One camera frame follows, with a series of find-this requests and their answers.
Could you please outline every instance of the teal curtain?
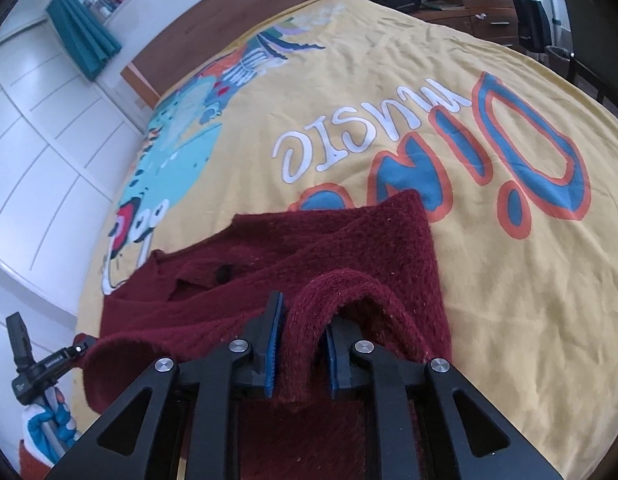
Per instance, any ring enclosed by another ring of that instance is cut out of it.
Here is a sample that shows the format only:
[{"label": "teal curtain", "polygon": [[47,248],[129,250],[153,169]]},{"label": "teal curtain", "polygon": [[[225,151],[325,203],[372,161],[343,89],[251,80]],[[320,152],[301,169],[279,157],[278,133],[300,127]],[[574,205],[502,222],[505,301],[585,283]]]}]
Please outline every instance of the teal curtain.
[{"label": "teal curtain", "polygon": [[52,0],[47,12],[67,52],[89,81],[96,79],[121,46],[78,0]]}]

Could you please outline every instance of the metal screw cap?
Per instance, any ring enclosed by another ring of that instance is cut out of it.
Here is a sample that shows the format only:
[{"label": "metal screw cap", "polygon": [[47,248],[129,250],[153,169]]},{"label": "metal screw cap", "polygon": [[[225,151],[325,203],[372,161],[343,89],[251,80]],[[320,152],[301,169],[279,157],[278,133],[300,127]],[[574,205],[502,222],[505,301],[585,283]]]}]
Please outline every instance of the metal screw cap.
[{"label": "metal screw cap", "polygon": [[247,343],[244,339],[234,339],[229,344],[230,351],[237,354],[246,351],[247,348],[249,348],[249,343]]},{"label": "metal screw cap", "polygon": [[358,341],[353,348],[361,354],[371,354],[371,352],[374,351],[375,346],[371,341],[365,341],[362,339],[362,341]]},{"label": "metal screw cap", "polygon": [[439,374],[443,374],[449,371],[451,365],[446,359],[442,359],[442,357],[436,357],[431,362],[431,368],[433,368],[433,371],[438,372]]},{"label": "metal screw cap", "polygon": [[163,357],[155,362],[154,368],[158,372],[168,372],[173,368],[173,361],[169,357]]}]

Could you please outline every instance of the maroon knit sweater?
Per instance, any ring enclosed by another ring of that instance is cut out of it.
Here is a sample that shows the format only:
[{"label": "maroon knit sweater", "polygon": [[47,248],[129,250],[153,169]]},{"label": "maroon knit sweater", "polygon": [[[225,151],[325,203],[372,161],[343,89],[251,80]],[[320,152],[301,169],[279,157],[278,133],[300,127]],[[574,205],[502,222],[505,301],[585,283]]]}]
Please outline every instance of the maroon knit sweater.
[{"label": "maroon knit sweater", "polygon": [[154,251],[105,298],[101,339],[83,363],[87,401],[105,410],[151,362],[184,362],[236,338],[285,295],[273,402],[244,402],[246,480],[362,478],[357,402],[329,400],[319,340],[336,312],[401,358],[451,357],[438,267],[420,197],[338,211],[236,216],[173,254]]}]

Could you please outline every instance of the cartoon dinosaur print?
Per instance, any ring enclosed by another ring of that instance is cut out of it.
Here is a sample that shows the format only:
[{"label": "cartoon dinosaur print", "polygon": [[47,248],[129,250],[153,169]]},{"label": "cartoon dinosaur print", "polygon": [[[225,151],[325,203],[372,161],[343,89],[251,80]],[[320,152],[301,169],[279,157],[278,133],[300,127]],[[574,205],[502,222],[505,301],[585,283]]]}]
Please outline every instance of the cartoon dinosaur print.
[{"label": "cartoon dinosaur print", "polygon": [[[198,180],[222,128],[222,123],[211,121],[222,115],[236,92],[268,68],[286,63],[286,52],[324,49],[282,39],[283,35],[306,31],[295,27],[290,18],[259,32],[244,45],[206,64],[157,106],[109,233],[101,283],[105,295],[121,285],[112,284],[110,265],[128,243],[142,243],[136,268],[147,260],[153,230]],[[196,123],[201,129],[183,139]]]}]

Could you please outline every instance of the yellow bedsheet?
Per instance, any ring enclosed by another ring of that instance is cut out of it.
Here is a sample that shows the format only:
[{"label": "yellow bedsheet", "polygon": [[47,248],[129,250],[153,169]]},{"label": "yellow bedsheet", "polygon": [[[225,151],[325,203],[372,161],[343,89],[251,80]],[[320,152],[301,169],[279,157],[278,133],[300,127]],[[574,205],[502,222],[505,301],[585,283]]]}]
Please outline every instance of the yellow bedsheet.
[{"label": "yellow bedsheet", "polygon": [[586,478],[618,433],[618,121],[528,57],[364,0],[291,9],[167,93],[79,330],[98,333],[103,291],[148,250],[236,213],[408,187],[429,213],[455,365],[564,478]]}]

